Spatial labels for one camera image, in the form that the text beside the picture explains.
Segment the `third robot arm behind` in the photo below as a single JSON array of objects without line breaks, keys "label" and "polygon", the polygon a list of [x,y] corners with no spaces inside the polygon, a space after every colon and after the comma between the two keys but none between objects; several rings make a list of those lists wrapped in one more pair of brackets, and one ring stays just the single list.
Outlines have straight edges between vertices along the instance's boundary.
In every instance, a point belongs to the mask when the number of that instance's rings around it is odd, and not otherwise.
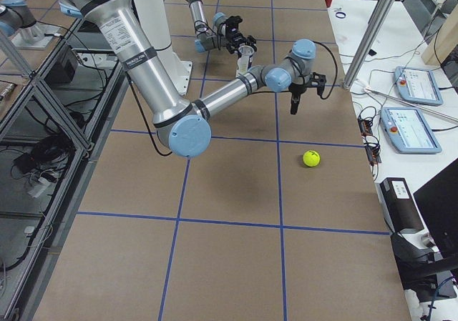
[{"label": "third robot arm behind", "polygon": [[46,27],[39,24],[25,0],[1,0],[1,31],[18,49],[44,50],[52,40],[45,36]]}]

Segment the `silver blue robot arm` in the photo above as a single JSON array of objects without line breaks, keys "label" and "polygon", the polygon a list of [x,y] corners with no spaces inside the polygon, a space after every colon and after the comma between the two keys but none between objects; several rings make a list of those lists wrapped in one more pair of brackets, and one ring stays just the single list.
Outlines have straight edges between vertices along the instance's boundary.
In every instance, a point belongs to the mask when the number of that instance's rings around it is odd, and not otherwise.
[{"label": "silver blue robot arm", "polygon": [[203,10],[202,0],[186,0],[193,19],[195,30],[195,48],[197,52],[226,48],[230,54],[242,54],[242,47],[248,46],[257,51],[256,39],[244,36],[239,30],[243,19],[240,16],[227,16],[218,12],[213,17],[213,25],[209,25]]},{"label": "silver blue robot arm", "polygon": [[181,61],[171,46],[164,0],[60,0],[64,14],[96,24],[125,72],[152,110],[160,142],[181,157],[196,157],[210,143],[209,118],[232,104],[268,87],[291,93],[296,113],[309,87],[318,94],[326,78],[314,73],[315,44],[296,41],[279,64],[240,68],[236,78],[212,94],[185,98],[192,64]]}]

